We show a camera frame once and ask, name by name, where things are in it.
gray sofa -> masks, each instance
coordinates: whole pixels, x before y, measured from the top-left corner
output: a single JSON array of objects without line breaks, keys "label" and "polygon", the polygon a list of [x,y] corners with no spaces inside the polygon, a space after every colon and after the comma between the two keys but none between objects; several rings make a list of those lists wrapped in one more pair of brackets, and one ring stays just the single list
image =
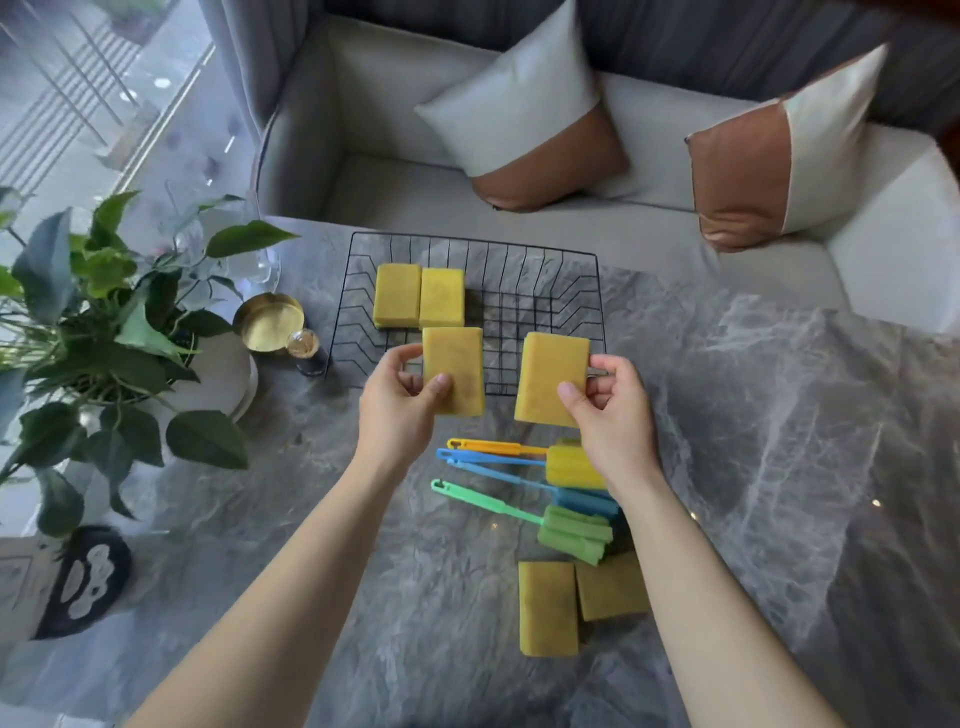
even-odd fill
[{"label": "gray sofa", "polygon": [[960,191],[932,138],[868,125],[855,214],[720,255],[700,236],[684,137],[752,102],[599,74],[622,179],[534,213],[477,198],[417,103],[496,54],[327,15],[307,30],[254,169],[261,214],[596,253],[602,264],[960,333]]}]

forearm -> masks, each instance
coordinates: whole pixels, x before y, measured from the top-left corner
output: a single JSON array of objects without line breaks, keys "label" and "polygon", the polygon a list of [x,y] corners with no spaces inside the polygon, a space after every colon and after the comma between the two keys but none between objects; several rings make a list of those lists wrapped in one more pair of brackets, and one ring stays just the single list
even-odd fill
[{"label": "forearm", "polygon": [[351,463],[130,728],[300,728],[399,473]]},{"label": "forearm", "polygon": [[843,726],[662,475],[618,490],[692,725]]}]

gray marble surface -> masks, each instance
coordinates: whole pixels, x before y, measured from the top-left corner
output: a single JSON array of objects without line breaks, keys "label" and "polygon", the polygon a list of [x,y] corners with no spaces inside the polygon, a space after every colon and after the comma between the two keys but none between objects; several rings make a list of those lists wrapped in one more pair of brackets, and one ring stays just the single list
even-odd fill
[{"label": "gray marble surface", "polygon": [[[281,290],[330,331],[350,229],[280,221]],[[651,391],[670,483],[851,726],[960,723],[960,345],[849,313],[601,271],[607,348]],[[261,361],[241,421],[251,468],[176,463],[125,497],[135,578],[82,635],[0,662],[0,700],[132,711],[269,562],[349,461],[358,391]],[[509,399],[434,438],[547,444]],[[533,526],[431,493],[431,477],[531,509],[536,494],[429,453],[394,498],[311,726],[684,726],[650,618],[601,623],[576,659],[517,647],[516,561]]]}]

wire rack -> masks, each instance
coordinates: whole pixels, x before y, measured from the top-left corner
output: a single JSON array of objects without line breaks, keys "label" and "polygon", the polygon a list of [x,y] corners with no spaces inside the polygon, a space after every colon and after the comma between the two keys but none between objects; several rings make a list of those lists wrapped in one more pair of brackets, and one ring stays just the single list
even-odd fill
[{"label": "wire rack", "polygon": [[[466,325],[483,329],[484,388],[515,396],[523,339],[531,331],[580,336],[593,353],[607,350],[596,255],[465,238],[355,232],[337,309],[330,368],[362,387],[383,353],[419,343],[415,328],[373,325],[376,269],[383,263],[460,268],[466,283]],[[415,359],[407,370],[422,373]]]}]

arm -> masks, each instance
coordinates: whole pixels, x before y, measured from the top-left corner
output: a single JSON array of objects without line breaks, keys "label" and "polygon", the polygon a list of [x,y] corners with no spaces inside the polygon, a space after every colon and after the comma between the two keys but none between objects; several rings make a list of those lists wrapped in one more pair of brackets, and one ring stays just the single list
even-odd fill
[{"label": "arm", "polygon": [[654,618],[695,728],[842,728],[667,485],[650,404],[633,365],[559,394],[584,448],[623,507]]},{"label": "arm", "polygon": [[360,398],[357,451],[343,477],[128,728],[296,728],[306,721],[387,504],[429,443],[436,404],[449,388],[446,375],[423,387],[401,371],[421,351],[414,344],[384,355]]}]

